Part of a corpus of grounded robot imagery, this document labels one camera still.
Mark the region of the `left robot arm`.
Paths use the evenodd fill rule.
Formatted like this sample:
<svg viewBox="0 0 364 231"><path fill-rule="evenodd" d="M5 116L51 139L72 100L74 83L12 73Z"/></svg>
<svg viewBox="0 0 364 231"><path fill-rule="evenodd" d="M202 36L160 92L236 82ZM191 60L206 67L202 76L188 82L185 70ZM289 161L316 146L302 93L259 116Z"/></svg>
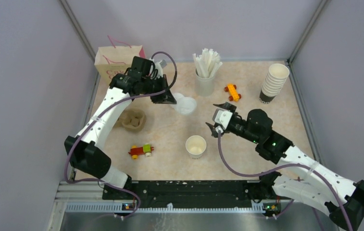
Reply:
<svg viewBox="0 0 364 231"><path fill-rule="evenodd" d="M112 78L102 103L86 125L64 141L68 155L66 164L91 175L94 180L114 186L114 193L121 199L132 193L128 183L131 178L113 166L103 148L120 115L135 98L150 97L153 103L176 104L163 74L164 66L165 61L135 56L124 73Z"/></svg>

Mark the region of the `white paper cup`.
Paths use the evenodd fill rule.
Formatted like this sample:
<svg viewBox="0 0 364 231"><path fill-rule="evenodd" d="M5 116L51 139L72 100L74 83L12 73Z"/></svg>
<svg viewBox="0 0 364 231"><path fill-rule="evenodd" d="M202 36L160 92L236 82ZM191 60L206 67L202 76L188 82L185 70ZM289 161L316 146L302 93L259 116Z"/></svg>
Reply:
<svg viewBox="0 0 364 231"><path fill-rule="evenodd" d="M202 136L190 136L185 143L186 151L192 159L200 159L207 148L207 143Z"/></svg>

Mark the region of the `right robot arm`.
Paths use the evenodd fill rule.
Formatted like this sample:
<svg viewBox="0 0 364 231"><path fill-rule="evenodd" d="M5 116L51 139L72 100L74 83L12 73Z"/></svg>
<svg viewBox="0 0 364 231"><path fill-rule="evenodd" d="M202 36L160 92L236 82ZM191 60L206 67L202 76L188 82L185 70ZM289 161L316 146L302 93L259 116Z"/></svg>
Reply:
<svg viewBox="0 0 364 231"><path fill-rule="evenodd" d="M260 173L272 180L262 182L265 198L275 195L302 202L327 215L339 228L358 230L364 218L364 180L347 179L315 161L292 141L272 128L273 121L262 109L253 109L246 118L230 103L218 104L208 127L221 139L232 133L256 145L256 152L275 168Z"/></svg>

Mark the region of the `brown pulp cup carrier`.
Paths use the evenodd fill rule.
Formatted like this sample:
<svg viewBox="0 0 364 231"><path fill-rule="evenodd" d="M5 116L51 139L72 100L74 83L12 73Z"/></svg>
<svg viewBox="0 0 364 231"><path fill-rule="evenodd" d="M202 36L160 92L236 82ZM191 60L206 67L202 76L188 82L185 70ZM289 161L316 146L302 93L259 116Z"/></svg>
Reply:
<svg viewBox="0 0 364 231"><path fill-rule="evenodd" d="M147 117L144 111L134 108L125 109L113 128L124 128L130 132L140 132L145 127L146 120Z"/></svg>

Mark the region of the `white plastic cup lid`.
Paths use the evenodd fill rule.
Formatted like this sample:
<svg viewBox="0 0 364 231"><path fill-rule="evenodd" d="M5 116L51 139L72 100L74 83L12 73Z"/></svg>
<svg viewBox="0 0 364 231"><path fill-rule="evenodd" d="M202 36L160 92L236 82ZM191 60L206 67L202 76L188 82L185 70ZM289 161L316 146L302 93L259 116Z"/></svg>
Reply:
<svg viewBox="0 0 364 231"><path fill-rule="evenodd" d="M187 116L192 114L197 107L197 102L191 97L182 97L177 99L174 109L181 115Z"/></svg>

